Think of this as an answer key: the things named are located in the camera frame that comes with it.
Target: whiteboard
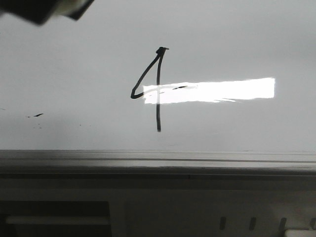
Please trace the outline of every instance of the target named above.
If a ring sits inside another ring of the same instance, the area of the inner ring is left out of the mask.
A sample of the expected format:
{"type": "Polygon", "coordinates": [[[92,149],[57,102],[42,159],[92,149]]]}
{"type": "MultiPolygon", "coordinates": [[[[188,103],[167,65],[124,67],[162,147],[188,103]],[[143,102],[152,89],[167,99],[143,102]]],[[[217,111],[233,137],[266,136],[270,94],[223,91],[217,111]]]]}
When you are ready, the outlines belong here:
{"type": "Polygon", "coordinates": [[[312,0],[98,0],[77,22],[2,15],[0,149],[313,153],[315,10],[312,0]],[[161,84],[274,78],[274,96],[161,104],[157,132],[156,105],[130,94],[160,46],[161,84]]]}

